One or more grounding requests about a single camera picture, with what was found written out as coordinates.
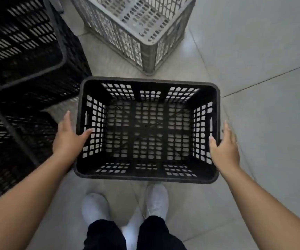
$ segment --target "black plastic crate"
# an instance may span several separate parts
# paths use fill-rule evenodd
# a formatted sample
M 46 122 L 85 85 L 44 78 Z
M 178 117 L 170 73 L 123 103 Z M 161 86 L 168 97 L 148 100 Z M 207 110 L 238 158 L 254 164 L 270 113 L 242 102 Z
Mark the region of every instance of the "black plastic crate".
M 56 131 L 47 112 L 22 116 L 0 112 L 0 196 L 52 154 Z
M 0 108 L 44 109 L 91 74 L 81 43 L 48 0 L 0 0 Z
M 92 128 L 74 166 L 83 178 L 212 183 L 220 92 L 210 83 L 89 77 L 77 134 Z

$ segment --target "basket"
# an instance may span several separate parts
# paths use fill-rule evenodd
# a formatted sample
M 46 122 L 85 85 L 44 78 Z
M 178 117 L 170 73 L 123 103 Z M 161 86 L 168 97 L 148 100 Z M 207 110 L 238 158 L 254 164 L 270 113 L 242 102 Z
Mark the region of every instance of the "basket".
M 196 0 L 72 0 L 84 24 L 146 75 L 184 37 Z
M 218 171 L 220 92 L 211 83 L 90 77 L 77 134 L 92 128 L 74 165 L 83 178 L 212 183 Z
M 0 112 L 0 196 L 52 154 L 56 131 L 47 112 L 22 116 Z
M 0 109 L 40 110 L 91 75 L 80 41 L 48 0 L 0 0 Z

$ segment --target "pant leg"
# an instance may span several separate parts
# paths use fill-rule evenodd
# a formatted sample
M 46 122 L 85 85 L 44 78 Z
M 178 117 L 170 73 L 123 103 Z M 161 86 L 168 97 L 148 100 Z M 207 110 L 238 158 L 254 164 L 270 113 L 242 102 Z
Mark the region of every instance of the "pant leg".
M 126 250 L 126 240 L 113 221 L 100 219 L 89 225 L 84 250 Z
M 169 233 L 162 218 L 150 216 L 140 226 L 137 250 L 186 250 L 186 248 L 181 240 Z

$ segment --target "person's left arm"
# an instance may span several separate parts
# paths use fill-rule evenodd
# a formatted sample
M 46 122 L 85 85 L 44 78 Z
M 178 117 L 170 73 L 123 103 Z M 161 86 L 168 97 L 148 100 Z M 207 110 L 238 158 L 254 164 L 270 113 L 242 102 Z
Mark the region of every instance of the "person's left arm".
M 76 135 L 70 112 L 58 124 L 53 155 L 0 197 L 0 250 L 23 250 L 40 224 L 66 172 L 91 130 Z

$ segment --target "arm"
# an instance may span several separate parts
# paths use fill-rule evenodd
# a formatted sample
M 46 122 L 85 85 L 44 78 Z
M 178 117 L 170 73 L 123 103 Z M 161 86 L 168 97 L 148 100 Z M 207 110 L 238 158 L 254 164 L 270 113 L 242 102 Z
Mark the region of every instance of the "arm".
M 58 125 L 53 155 L 0 197 L 0 250 L 25 249 L 91 130 L 72 131 L 70 112 Z
M 214 164 L 229 185 L 240 213 L 261 250 L 300 249 L 300 218 L 261 188 L 239 167 L 236 136 L 224 123 L 224 139 L 217 147 L 209 138 Z

